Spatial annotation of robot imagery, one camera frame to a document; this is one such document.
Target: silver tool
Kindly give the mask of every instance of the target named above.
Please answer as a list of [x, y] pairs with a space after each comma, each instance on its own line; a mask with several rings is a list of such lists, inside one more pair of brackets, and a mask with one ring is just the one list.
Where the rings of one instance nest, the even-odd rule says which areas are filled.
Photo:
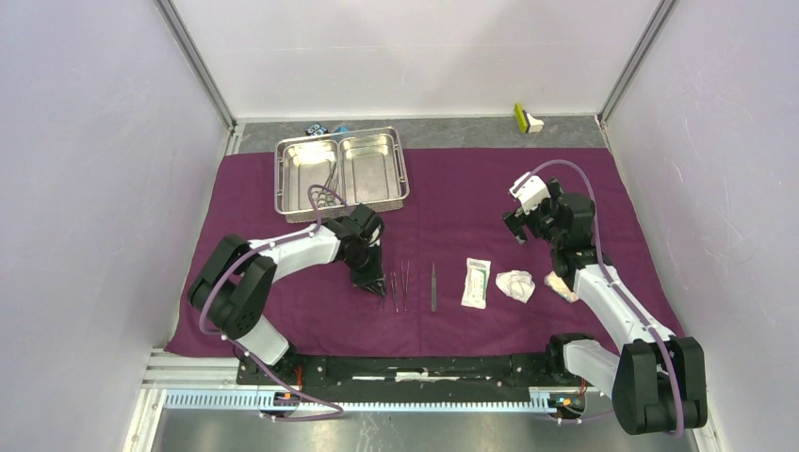
[[436, 300], [435, 296], [435, 263], [432, 263], [432, 276], [431, 276], [431, 302], [430, 302], [430, 309], [435, 312], [435, 309], [438, 307], [438, 301]]
[[399, 261], [399, 272], [401, 273], [402, 277], [402, 293], [404, 295], [403, 302], [405, 303], [405, 312], [408, 312], [408, 282], [411, 280], [411, 261], [408, 261], [407, 269], [402, 264], [402, 261]]
[[400, 304], [397, 303], [397, 273], [391, 272], [391, 292], [394, 295], [394, 311], [400, 313]]

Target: metal frame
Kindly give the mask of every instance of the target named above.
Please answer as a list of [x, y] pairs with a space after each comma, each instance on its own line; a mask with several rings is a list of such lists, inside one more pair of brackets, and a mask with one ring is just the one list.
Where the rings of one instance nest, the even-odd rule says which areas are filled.
[[188, 64], [191, 66], [191, 69], [194, 70], [205, 92], [211, 99], [211, 103], [220, 115], [220, 119], [228, 129], [233, 131], [233, 128], [236, 127], [236, 117], [233, 116], [230, 108], [225, 103], [219, 87], [214, 82], [211, 72], [208, 70], [208, 67], [205, 66], [205, 62], [200, 56], [200, 51], [197, 50], [194, 40], [192, 40], [191, 36], [188, 34], [186, 24], [184, 24], [183, 20], [180, 18], [177, 8], [172, 3], [172, 0], [155, 0], [155, 4], [161, 11], [164, 21], [166, 21], [167, 25], [170, 27], [178, 45], [180, 45], [180, 49], [186, 56]]
[[672, 10], [674, 10], [674, 6], [676, 4], [677, 0], [660, 0], [658, 7], [655, 8], [655, 12], [649, 19], [649, 23], [646, 25], [644, 33], [638, 39], [638, 43], [635, 44], [635, 49], [633, 49], [632, 55], [629, 56], [627, 64], [622, 70], [622, 73], [619, 75], [619, 78], [616, 80], [616, 84], [613, 85], [613, 89], [611, 90], [610, 96], [608, 96], [608, 100], [605, 101], [602, 109], [599, 110], [599, 114], [596, 115], [596, 118], [600, 123], [600, 128], [603, 130], [604, 124], [613, 114], [613, 110], [615, 110], [615, 108], [618, 106], [619, 100], [622, 98], [625, 91], [627, 91], [630, 82], [632, 81], [633, 77], [635, 77], [638, 69], [641, 67], [641, 63], [644, 61], [646, 54], [649, 53], [652, 43], [660, 33], [660, 30], [663, 28], [663, 24], [665, 24], [666, 20], [669, 18], [669, 15], [671, 14]]
[[[238, 365], [236, 358], [187, 358], [154, 348], [122, 450], [152, 450], [164, 409], [254, 410], [257, 408], [254, 404], [259, 402], [257, 397], [273, 395], [280, 390], [276, 386], [238, 386]], [[345, 409], [360, 412], [541, 412], [535, 406], [535, 399], [548, 397], [549, 393], [576, 392], [578, 389], [530, 388], [530, 404], [460, 404], [463, 406], [456, 407], [439, 407], [437, 404], [348, 404], [352, 406]], [[588, 391], [598, 392], [596, 388], [589, 388]], [[699, 452], [724, 452], [712, 415], [703, 428], [695, 428], [691, 434]]]

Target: yellow sponge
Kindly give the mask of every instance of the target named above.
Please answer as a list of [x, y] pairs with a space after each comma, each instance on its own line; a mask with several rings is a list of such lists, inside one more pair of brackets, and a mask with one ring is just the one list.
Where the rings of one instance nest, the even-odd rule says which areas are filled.
[[544, 128], [544, 122], [536, 120], [522, 108], [520, 103], [514, 105], [514, 115], [516, 116], [516, 123], [519, 124], [519, 131], [523, 134], [534, 134], [541, 132], [541, 129]]

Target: sterile package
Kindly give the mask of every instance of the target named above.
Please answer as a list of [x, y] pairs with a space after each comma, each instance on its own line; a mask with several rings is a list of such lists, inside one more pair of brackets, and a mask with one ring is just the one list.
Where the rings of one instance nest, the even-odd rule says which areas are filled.
[[466, 259], [466, 282], [461, 305], [469, 308], [485, 309], [485, 292], [488, 288], [488, 275], [491, 262], [480, 259]]

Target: gray floor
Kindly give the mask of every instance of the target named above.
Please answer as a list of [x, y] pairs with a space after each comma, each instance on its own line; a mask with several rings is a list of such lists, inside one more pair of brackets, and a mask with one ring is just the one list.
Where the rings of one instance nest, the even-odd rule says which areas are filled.
[[[415, 148], [604, 148], [602, 134], [591, 116], [549, 116], [538, 134], [519, 132], [515, 118], [441, 118], [369, 121], [320, 121], [333, 131], [390, 125], [402, 147]], [[239, 153], [272, 152], [278, 141], [303, 137], [312, 121], [254, 122], [244, 127]]]
[[[589, 398], [589, 414], [610, 401]], [[532, 451], [694, 452], [690, 432], [629, 436], [615, 419], [558, 427], [525, 413], [354, 412], [346, 419], [272, 424], [253, 412], [165, 410], [154, 451]]]

